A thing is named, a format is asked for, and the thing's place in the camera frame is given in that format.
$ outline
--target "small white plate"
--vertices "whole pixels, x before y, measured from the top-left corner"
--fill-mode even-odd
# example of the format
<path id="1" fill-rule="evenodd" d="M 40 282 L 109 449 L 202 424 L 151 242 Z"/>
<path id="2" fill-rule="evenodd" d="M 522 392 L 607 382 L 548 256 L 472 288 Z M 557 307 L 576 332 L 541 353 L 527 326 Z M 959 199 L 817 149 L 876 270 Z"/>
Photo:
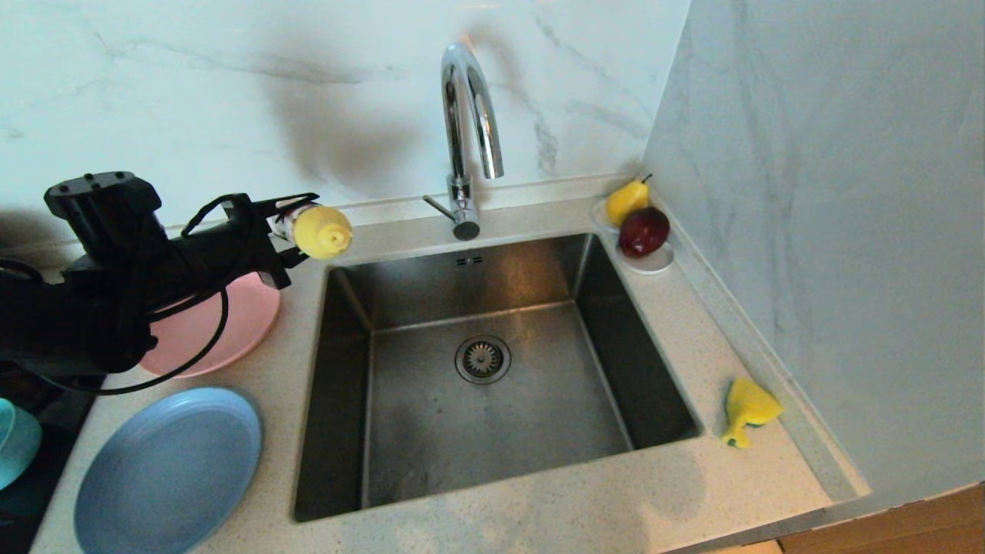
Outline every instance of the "small white plate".
<path id="1" fill-rule="evenodd" d="M 674 249 L 670 242 L 664 242 L 662 246 L 643 257 L 626 256 L 619 250 L 618 244 L 616 244 L 616 252 L 618 252 L 617 256 L 626 269 L 642 275 L 655 275 L 674 263 Z"/>
<path id="2" fill-rule="evenodd" d="M 609 221 L 609 214 L 606 213 L 606 201 L 607 198 L 603 198 L 592 206 L 592 221 L 605 231 L 618 235 L 619 228 L 613 225 L 613 222 Z"/>

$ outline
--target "red apple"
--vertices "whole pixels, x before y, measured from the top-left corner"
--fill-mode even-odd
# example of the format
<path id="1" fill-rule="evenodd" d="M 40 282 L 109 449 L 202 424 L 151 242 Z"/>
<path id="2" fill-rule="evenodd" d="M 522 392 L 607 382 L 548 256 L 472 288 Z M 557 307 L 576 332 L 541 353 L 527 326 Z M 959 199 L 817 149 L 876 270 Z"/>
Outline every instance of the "red apple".
<path id="1" fill-rule="evenodd" d="M 666 214 L 653 206 L 636 210 L 626 216 L 619 229 L 619 249 L 627 257 L 643 257 L 663 245 L 670 233 Z"/>

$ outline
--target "sink basin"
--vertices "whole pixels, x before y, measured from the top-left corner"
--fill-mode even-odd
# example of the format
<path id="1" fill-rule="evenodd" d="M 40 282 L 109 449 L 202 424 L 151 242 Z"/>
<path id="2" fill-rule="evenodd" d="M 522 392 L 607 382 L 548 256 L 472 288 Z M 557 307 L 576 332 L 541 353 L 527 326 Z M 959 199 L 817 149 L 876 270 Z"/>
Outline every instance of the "sink basin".
<path id="1" fill-rule="evenodd" d="M 594 235 L 337 268 L 326 287 L 298 521 L 697 434 Z"/>

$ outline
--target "black cable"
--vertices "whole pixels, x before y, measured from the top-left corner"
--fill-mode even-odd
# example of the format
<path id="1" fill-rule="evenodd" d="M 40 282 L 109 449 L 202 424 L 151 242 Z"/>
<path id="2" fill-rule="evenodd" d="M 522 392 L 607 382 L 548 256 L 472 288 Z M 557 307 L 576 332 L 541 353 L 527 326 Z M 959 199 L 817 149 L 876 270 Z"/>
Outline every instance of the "black cable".
<path id="1" fill-rule="evenodd" d="M 216 346 L 216 343 L 219 342 L 219 338 L 223 336 L 223 331 L 226 330 L 226 322 L 230 318 L 230 296 L 226 292 L 225 288 L 219 291 L 219 294 L 223 301 L 223 311 L 222 311 L 222 315 L 219 317 L 219 325 L 216 326 L 216 332 L 212 334 L 212 338 L 209 339 L 208 344 L 206 344 L 205 347 L 198 352 L 198 354 L 193 356 L 191 360 L 188 360 L 184 364 L 178 366 L 177 369 L 172 370 L 160 377 L 151 379 L 150 381 L 144 381 L 139 384 L 134 384 L 131 386 L 123 386 L 121 388 L 92 388 L 88 386 L 78 386 L 76 384 L 58 382 L 51 378 L 45 377 L 41 374 L 36 374 L 36 375 L 55 386 L 65 388 L 67 390 L 74 390 L 76 392 L 85 392 L 87 394 L 94 394 L 96 396 L 113 396 L 116 394 L 126 394 L 127 392 L 136 392 L 138 390 L 143 390 L 145 388 L 154 386 L 155 384 L 159 384 L 161 382 L 167 381 L 172 377 L 188 370 L 188 368 L 197 364 L 202 358 L 205 358 L 205 356 L 212 350 L 212 348 Z"/>
<path id="2" fill-rule="evenodd" d="M 244 244 L 243 248 L 240 250 L 239 257 L 232 264 L 229 272 L 227 272 L 227 274 L 222 279 L 220 279 L 215 285 L 200 289 L 197 293 L 195 293 L 191 297 L 185 299 L 184 301 L 180 302 L 175 306 L 172 306 L 170 308 L 165 308 L 158 312 L 148 313 L 147 319 L 151 323 L 155 321 L 160 321 L 162 319 L 167 319 L 168 317 L 171 317 L 172 315 L 175 315 L 178 312 L 184 312 L 189 308 L 192 308 L 198 304 L 201 304 L 202 302 L 205 302 L 206 300 L 212 298 L 213 295 L 218 293 L 220 289 L 223 289 L 226 285 L 228 285 L 229 283 L 231 283 L 241 275 L 240 266 L 242 265 L 243 261 L 246 259 L 247 253 L 252 251 L 254 247 L 255 241 L 253 240 L 254 239 L 253 226 L 256 225 L 256 221 L 255 218 L 253 218 L 253 214 L 250 212 L 249 209 L 244 207 L 246 202 L 242 199 L 241 196 L 237 194 L 224 194 L 223 196 L 220 196 L 219 198 L 216 198 L 215 200 L 203 206 L 198 211 L 198 213 L 195 214 L 195 216 L 188 221 L 188 224 L 185 226 L 185 228 L 181 230 L 181 236 L 184 238 L 188 238 L 191 235 L 191 232 L 196 227 L 198 227 L 200 223 L 202 223 L 202 220 L 205 219 L 205 216 L 209 215 L 209 213 L 212 210 L 216 209 L 223 202 L 229 202 L 233 206 L 233 208 L 238 211 L 241 217 L 248 218 L 248 221 L 245 224 L 246 244 Z"/>
<path id="3" fill-rule="evenodd" d="M 18 261 L 16 259 L 0 258 L 0 270 L 8 271 L 10 273 L 18 273 L 25 279 L 36 283 L 44 282 L 44 279 L 41 277 L 41 273 L 39 271 L 27 265 L 23 261 Z"/>

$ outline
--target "yellow bottle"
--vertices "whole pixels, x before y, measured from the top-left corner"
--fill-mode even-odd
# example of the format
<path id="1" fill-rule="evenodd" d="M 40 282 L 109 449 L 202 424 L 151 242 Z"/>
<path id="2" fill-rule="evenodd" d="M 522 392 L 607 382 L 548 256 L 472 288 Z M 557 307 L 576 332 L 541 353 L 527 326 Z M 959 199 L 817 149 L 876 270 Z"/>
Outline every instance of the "yellow bottle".
<path id="1" fill-rule="evenodd" d="M 646 186 L 646 180 L 651 176 L 653 174 L 643 179 L 634 179 L 609 196 L 606 201 L 606 215 L 616 227 L 623 224 L 626 216 L 650 203 L 650 187 Z"/>
<path id="2" fill-rule="evenodd" d="M 346 251 L 353 239 L 353 226 L 345 214 L 311 202 L 289 212 L 278 227 L 285 239 L 315 259 L 331 259 Z"/>

